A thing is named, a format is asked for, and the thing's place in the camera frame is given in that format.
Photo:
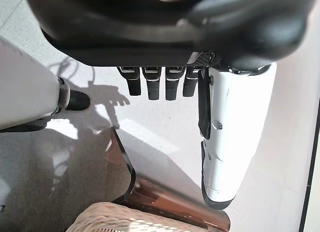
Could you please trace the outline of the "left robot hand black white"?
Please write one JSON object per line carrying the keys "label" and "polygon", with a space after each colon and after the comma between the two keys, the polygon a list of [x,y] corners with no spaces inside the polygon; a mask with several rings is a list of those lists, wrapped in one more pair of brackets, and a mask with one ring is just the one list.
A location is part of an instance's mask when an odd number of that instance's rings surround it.
{"label": "left robot hand black white", "polygon": [[214,210],[236,196],[264,128],[276,62],[305,34],[315,0],[27,0],[48,42],[116,67],[132,96],[198,93],[201,190]]}

